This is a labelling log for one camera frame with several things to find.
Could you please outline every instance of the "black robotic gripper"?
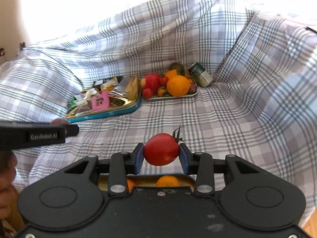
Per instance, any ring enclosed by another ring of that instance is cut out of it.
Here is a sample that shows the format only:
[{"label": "black robotic gripper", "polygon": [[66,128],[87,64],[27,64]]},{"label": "black robotic gripper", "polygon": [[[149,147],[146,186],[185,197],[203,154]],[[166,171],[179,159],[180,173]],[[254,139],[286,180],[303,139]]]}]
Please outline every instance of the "black robotic gripper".
[{"label": "black robotic gripper", "polygon": [[[191,153],[180,144],[189,187],[135,187],[127,174],[140,172],[143,144],[111,159],[85,157],[30,185],[18,199],[27,223],[17,237],[35,238],[303,238],[298,226],[305,197],[294,185],[235,156],[225,160]],[[109,174],[108,191],[98,188]],[[214,174],[226,187],[215,191]]]}]

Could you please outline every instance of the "metal pin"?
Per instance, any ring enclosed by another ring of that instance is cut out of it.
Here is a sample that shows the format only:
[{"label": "metal pin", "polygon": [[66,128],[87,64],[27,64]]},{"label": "metal pin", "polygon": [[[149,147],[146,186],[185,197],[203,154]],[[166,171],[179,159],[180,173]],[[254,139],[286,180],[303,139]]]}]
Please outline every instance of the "metal pin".
[{"label": "metal pin", "polygon": [[197,191],[200,193],[209,193],[212,191],[212,187],[210,185],[202,184],[197,187]]},{"label": "metal pin", "polygon": [[125,190],[126,190],[126,187],[124,187],[121,184],[115,184],[110,187],[110,191],[114,193],[121,193],[121,192],[124,192]]},{"label": "metal pin", "polygon": [[163,192],[163,191],[159,191],[159,192],[158,192],[158,196],[160,196],[160,197],[163,197],[163,196],[165,196],[165,195],[166,195],[166,193]]}]

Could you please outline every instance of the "plaid fabric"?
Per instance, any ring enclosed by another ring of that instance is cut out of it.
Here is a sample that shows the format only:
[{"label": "plaid fabric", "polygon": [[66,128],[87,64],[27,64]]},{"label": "plaid fabric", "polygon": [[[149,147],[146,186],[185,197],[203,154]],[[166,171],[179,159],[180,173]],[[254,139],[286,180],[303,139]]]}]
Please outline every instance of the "plaid fabric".
[{"label": "plaid fabric", "polygon": [[[23,189],[89,155],[132,151],[179,124],[191,151],[236,154],[302,189],[316,206],[316,35],[278,17],[255,15],[249,0],[153,0],[97,25],[24,49],[0,81],[6,120],[63,117],[70,96],[93,80],[201,62],[216,82],[193,98],[143,101],[133,113],[79,122],[65,144],[15,153]],[[146,162],[147,175],[181,173],[178,160]],[[222,176],[216,176],[222,189]]]}]

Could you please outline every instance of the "can label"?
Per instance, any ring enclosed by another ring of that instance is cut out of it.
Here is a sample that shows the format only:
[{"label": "can label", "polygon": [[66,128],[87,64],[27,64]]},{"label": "can label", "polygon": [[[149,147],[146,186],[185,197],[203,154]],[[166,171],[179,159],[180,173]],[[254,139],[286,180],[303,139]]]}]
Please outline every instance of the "can label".
[{"label": "can label", "polygon": [[198,78],[201,87],[209,86],[213,81],[213,77],[206,71],[200,63],[194,63],[189,69],[190,75]]}]

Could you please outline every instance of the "tomato stem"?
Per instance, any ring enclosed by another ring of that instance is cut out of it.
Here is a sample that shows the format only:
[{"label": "tomato stem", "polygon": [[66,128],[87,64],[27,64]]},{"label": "tomato stem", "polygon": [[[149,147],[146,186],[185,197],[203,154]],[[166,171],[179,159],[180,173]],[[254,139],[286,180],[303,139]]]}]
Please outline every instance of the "tomato stem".
[{"label": "tomato stem", "polygon": [[184,141],[183,141],[183,138],[180,138],[180,129],[181,129],[181,128],[185,128],[185,127],[184,127],[184,126],[179,126],[175,131],[173,131],[173,138],[174,138],[174,140],[175,140],[177,143],[180,142],[180,141],[184,142]]}]

